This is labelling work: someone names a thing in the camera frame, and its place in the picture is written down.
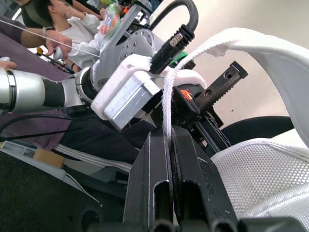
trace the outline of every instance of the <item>black connector plug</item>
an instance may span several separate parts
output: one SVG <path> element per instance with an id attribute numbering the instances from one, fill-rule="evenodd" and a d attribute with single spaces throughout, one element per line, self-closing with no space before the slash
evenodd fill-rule
<path id="1" fill-rule="evenodd" d="M 154 56 L 150 72 L 160 74 L 193 39 L 193 31 L 183 24 Z"/>

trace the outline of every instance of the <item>green part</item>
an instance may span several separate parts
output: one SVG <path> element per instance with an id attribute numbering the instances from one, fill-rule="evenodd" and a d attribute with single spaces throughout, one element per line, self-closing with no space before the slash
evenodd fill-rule
<path id="1" fill-rule="evenodd" d="M 175 59 L 173 59 L 173 60 L 171 61 L 171 63 L 169 63 L 169 65 L 175 63 L 175 62 L 178 61 L 178 60 L 181 60 L 181 59 L 185 58 L 187 55 L 188 55 L 188 53 L 182 51 Z"/>

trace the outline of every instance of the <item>orange logo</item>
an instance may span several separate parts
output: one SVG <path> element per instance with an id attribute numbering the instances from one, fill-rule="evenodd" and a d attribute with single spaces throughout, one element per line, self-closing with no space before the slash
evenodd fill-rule
<path id="1" fill-rule="evenodd" d="M 188 90 L 182 90 L 181 89 L 181 92 L 183 93 L 184 98 L 188 99 L 189 101 L 192 100 L 192 97 L 191 97 L 192 93 L 190 93 Z"/>

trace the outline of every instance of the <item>purple shirt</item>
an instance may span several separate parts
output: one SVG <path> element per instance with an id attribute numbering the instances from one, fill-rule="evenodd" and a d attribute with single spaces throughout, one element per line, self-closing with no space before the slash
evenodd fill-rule
<path id="1" fill-rule="evenodd" d="M 19 22 L 12 21 L 9 18 L 0 16 L 3 21 L 10 22 L 14 25 L 25 27 Z M 40 74 L 54 81 L 62 81 L 67 73 L 64 73 L 54 67 L 52 64 L 42 60 L 37 55 L 33 54 L 27 48 L 20 43 L 22 30 L 13 26 L 0 22 L 0 56 L 9 57 L 12 62 L 17 64 L 17 70 L 26 71 L 30 73 Z M 45 111 L 43 114 L 53 114 L 63 116 L 60 111 Z M 25 114 L 5 114 L 0 116 L 0 125 L 3 123 L 22 116 Z M 69 127 L 70 121 L 52 118 L 31 118 L 23 121 L 16 122 L 7 129 L 5 129 L 1 135 L 5 137 L 9 136 L 21 136 L 38 133 L 46 133 L 53 131 L 63 131 Z M 51 150 L 62 139 L 63 134 L 55 134 L 48 136 L 40 136 L 34 138 L 27 138 L 22 140 L 27 144 L 34 145 L 36 147 Z"/>

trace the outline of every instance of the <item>snack package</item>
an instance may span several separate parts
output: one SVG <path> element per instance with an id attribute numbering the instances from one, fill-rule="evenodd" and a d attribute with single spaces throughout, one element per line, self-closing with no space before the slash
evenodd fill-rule
<path id="1" fill-rule="evenodd" d="M 101 21 L 98 33 L 95 36 L 97 48 L 102 51 L 106 42 L 112 37 L 120 25 L 120 7 L 114 3 L 106 8 L 104 20 Z"/>

